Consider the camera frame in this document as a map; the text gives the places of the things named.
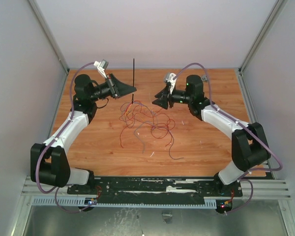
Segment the black zip tie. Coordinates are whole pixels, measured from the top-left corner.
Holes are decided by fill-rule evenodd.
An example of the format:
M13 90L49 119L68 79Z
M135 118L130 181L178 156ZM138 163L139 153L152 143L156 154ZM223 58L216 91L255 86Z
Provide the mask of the black zip tie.
M135 58L133 58L133 70L132 70L132 86L135 86ZM134 103L134 92L131 97L131 105Z

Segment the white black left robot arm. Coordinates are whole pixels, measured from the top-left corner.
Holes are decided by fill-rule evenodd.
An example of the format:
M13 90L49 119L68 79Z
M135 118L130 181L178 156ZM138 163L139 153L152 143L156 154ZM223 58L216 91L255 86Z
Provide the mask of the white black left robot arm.
M120 98L134 93L136 88L119 81L112 73L105 82L98 84L89 75L74 78L71 86L75 95L70 96L71 111L60 128L41 144L30 149L30 178L38 188L42 184L52 187L78 185L85 194L92 193L96 182L90 178L89 170L71 168L67 153L78 135L91 123L99 109L96 102L101 99Z

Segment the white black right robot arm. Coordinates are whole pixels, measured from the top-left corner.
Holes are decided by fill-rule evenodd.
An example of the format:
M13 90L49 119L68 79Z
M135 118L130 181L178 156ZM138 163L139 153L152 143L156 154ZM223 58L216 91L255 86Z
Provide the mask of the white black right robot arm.
M174 73L165 76L165 87L155 95L153 104L164 109L172 108L176 103L186 104L193 116L211 124L230 138L232 159L215 174L213 180L214 192L224 196L245 172L270 158L264 129L257 122L249 124L229 114L223 115L219 107L205 96L200 76L187 76L184 90L176 88L174 77Z

